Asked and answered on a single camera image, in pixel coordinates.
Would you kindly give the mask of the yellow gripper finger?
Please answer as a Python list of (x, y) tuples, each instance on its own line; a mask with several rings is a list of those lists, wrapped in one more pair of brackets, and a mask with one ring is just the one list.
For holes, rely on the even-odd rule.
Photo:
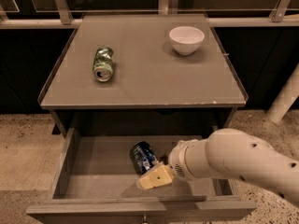
[(140, 176), (136, 185), (139, 189), (147, 190), (171, 184), (174, 175), (168, 165), (162, 161)]

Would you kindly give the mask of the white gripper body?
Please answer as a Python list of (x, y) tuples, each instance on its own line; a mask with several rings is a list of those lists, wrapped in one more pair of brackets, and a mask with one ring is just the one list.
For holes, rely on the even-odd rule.
[(187, 167), (185, 158), (187, 149), (190, 144), (191, 140), (179, 140), (177, 145), (172, 149), (168, 156), (168, 164), (174, 176), (184, 181), (194, 180), (193, 174)]

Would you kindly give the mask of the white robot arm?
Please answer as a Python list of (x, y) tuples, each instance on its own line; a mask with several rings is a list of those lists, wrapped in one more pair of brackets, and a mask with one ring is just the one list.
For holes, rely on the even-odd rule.
[(170, 152), (168, 163), (156, 161), (136, 185), (153, 189), (175, 178), (240, 180), (299, 206), (299, 161), (276, 152), (263, 139), (236, 129), (219, 129), (207, 139), (180, 140)]

